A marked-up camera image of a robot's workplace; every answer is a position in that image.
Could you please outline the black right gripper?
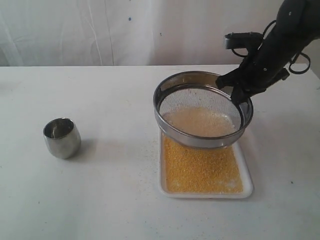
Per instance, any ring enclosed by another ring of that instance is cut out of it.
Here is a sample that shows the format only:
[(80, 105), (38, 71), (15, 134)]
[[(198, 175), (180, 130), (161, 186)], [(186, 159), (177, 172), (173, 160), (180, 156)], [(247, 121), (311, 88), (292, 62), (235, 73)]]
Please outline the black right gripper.
[(258, 52), (247, 57), (235, 70), (216, 79), (218, 88), (233, 87), (231, 101), (239, 105), (254, 95), (263, 93), (270, 86), (289, 76), (285, 65), (290, 57), (275, 52)]

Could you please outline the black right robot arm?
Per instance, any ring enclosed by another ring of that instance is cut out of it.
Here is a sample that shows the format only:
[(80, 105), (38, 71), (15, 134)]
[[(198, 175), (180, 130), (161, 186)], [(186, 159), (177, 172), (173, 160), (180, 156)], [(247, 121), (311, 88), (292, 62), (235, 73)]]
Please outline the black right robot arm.
[(265, 92), (294, 72), (285, 65), (292, 65), (303, 49), (320, 37), (320, 2), (285, 0), (270, 25), (270, 32), (229, 33), (224, 37), (226, 49), (247, 50), (238, 68), (216, 80), (219, 89), (233, 88), (234, 104)]

